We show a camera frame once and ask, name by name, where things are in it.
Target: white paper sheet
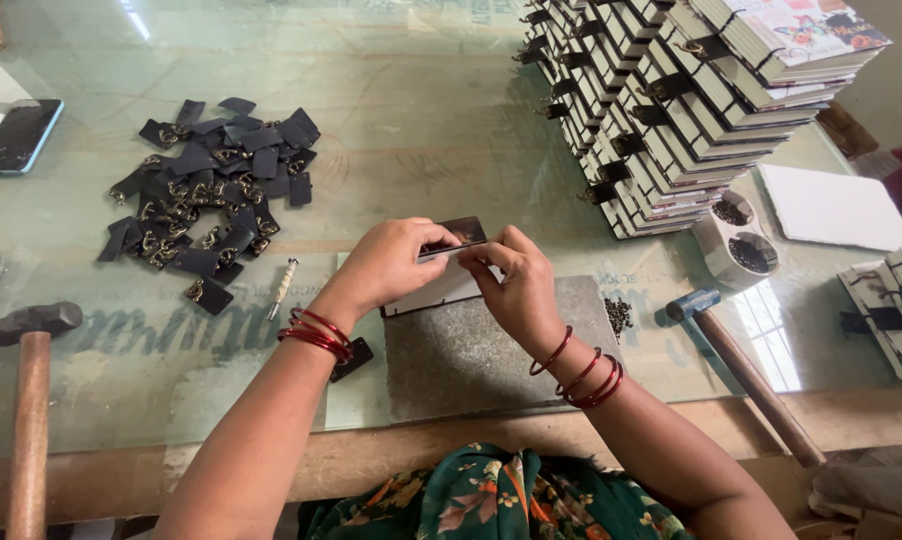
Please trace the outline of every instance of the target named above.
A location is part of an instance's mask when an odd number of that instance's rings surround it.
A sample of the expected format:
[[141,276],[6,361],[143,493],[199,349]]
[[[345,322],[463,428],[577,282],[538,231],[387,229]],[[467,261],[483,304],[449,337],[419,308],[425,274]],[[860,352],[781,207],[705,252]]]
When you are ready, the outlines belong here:
[[758,169],[786,238],[902,249],[902,217],[879,180],[777,165]]

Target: colorful printed cover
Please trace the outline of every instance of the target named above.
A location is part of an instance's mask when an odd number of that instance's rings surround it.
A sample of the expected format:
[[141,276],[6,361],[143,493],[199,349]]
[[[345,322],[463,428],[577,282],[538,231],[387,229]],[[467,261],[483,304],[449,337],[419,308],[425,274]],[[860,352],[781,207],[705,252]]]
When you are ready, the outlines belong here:
[[891,43],[842,0],[721,1],[789,68]]

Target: blue phone case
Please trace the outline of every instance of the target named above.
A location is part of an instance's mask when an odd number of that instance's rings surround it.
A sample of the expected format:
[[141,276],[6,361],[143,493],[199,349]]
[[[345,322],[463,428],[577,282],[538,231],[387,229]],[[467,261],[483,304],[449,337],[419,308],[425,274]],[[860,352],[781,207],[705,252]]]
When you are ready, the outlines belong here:
[[51,134],[51,129],[54,129],[55,124],[58,123],[58,118],[61,116],[61,111],[64,110],[64,102],[61,102],[61,105],[54,112],[54,116],[50,118],[50,122],[48,123],[48,129],[44,130],[44,135],[41,136],[41,140],[38,141],[37,146],[34,147],[34,152],[31,154],[30,160],[21,170],[16,171],[0,171],[0,174],[24,174],[31,170],[32,166],[35,165],[35,160],[37,159],[37,155],[41,153],[41,148],[44,147],[44,141],[48,141],[48,136]]

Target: hand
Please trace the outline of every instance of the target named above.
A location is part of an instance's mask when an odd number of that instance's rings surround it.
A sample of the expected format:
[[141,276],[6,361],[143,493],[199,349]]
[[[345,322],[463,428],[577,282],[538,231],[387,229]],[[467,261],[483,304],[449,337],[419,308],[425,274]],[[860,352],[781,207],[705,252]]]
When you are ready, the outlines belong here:
[[[565,338],[555,304],[551,261],[517,227],[508,225],[485,244],[463,250],[458,263],[471,272],[484,303],[514,341],[532,358],[547,361]],[[498,283],[489,265],[501,269]]]
[[460,246],[447,228],[430,219],[390,219],[361,238],[308,309],[325,316],[346,335],[374,308],[422,288],[445,273],[448,256],[418,264],[425,244]]

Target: woman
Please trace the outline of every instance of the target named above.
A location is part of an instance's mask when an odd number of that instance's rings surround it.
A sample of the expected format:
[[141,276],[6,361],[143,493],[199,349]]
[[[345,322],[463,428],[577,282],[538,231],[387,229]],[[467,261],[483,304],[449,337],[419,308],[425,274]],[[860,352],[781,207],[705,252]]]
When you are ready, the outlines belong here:
[[[344,340],[327,325],[346,336],[366,313],[441,276],[446,255],[416,264],[421,247],[434,243],[461,244],[422,218],[387,221],[361,239],[310,314],[299,315],[299,333],[286,333],[201,446],[153,538],[272,537],[342,350]],[[301,537],[679,539],[689,530],[706,539],[794,538],[761,488],[714,441],[567,329],[551,263],[520,230],[505,227],[458,259],[501,328],[569,389],[566,399],[591,405],[589,398],[608,394],[615,382],[613,393],[584,412],[627,473],[474,443],[360,497],[307,504]],[[505,274],[501,283],[492,264]]]

